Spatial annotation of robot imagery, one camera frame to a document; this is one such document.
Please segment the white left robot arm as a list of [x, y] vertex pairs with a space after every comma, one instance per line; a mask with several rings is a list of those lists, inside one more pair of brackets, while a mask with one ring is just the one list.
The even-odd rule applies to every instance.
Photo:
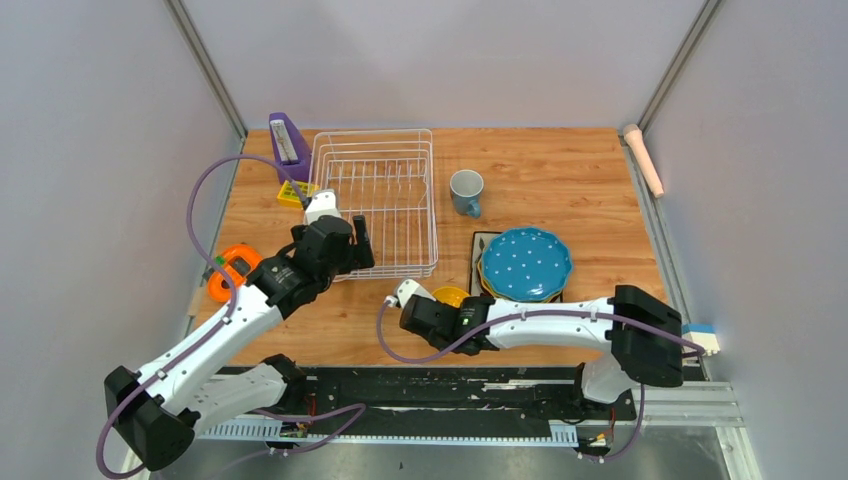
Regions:
[[292, 243], [262, 259], [200, 329], [136, 371], [124, 366], [104, 380], [107, 422], [154, 472], [174, 463], [197, 434], [251, 410], [298, 411], [306, 386], [287, 357], [272, 356], [219, 384], [211, 377], [256, 337], [328, 290], [339, 275], [374, 266], [364, 216], [322, 215], [292, 229]]

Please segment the teal floral mug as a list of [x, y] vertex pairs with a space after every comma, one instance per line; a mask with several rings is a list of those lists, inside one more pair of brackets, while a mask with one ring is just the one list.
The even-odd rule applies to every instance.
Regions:
[[478, 219], [482, 214], [480, 197], [485, 186], [483, 177], [474, 170], [459, 170], [451, 176], [449, 186], [455, 212]]

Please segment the green polka dot plate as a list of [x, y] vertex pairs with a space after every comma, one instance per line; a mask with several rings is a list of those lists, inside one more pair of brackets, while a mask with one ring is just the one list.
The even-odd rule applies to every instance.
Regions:
[[[512, 300], [512, 297], [501, 295], [501, 294], [495, 292], [494, 290], [492, 290], [490, 288], [489, 283], [487, 282], [487, 280], [484, 278], [484, 276], [482, 274], [482, 271], [480, 269], [480, 265], [475, 266], [474, 273], [475, 273], [476, 279], [479, 283], [479, 289], [480, 289], [482, 295], [487, 295], [487, 296], [490, 296], [490, 297], [493, 297], [493, 298], [501, 298], [501, 299], [506, 299], [506, 300]], [[564, 291], [560, 290], [560, 291], [550, 295], [549, 297], [545, 298], [544, 300], [530, 300], [530, 303], [561, 302], [562, 299], [563, 299], [563, 294], [564, 294]]]

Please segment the yellow ribbed bowl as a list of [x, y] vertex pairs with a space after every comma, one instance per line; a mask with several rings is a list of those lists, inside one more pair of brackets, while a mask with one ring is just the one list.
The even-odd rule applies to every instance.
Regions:
[[470, 296], [465, 290], [454, 286], [439, 287], [432, 295], [437, 301], [454, 308], [460, 308], [462, 302]]

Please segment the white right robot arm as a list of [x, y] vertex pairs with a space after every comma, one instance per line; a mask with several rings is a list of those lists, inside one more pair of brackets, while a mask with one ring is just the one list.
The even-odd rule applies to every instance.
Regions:
[[441, 356], [469, 356], [518, 347], [577, 347], [599, 352], [579, 368], [571, 403], [596, 417], [638, 385], [683, 384], [682, 318], [639, 287], [618, 285], [610, 297], [577, 303], [522, 303], [472, 296], [454, 307], [413, 280], [394, 292], [400, 327]]

